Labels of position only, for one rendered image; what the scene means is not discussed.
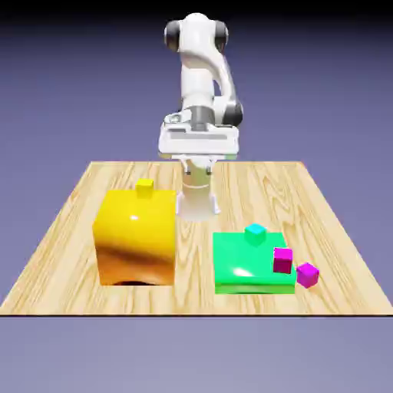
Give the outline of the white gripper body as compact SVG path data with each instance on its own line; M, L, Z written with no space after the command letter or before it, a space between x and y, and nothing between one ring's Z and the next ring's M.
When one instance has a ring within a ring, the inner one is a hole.
M207 125L207 130L192 130L189 123L163 124L158 150L165 156L212 156L236 158L239 153L237 127Z

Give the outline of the small yellow cube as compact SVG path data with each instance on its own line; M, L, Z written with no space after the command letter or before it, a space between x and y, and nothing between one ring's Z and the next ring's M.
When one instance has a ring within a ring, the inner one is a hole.
M135 183L135 192L138 198L151 198L154 193L154 180L140 178Z

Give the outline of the small cyan cube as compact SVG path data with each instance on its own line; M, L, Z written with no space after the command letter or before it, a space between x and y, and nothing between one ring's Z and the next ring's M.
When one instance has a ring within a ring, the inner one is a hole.
M267 230L258 223L252 223L244 229L245 240L252 246L259 246L266 241Z

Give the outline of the small magenta cube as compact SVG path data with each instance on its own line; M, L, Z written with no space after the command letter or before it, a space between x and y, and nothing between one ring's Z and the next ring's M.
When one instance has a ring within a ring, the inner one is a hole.
M308 289L319 280L319 269L311 263L303 263L296 268L297 283Z
M273 272L290 274L292 271L293 251L290 248L275 247L273 250Z

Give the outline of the large yellow box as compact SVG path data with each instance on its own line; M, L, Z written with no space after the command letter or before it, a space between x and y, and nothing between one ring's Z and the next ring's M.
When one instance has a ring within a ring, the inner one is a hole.
M93 224L103 286L172 286L176 259L174 190L109 190Z

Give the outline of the large green box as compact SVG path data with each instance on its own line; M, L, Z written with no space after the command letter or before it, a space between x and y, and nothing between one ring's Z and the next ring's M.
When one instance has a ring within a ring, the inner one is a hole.
M285 248L281 233L268 233L260 244L245 233L213 234L213 266L216 294L293 294L296 270L273 271L275 248Z

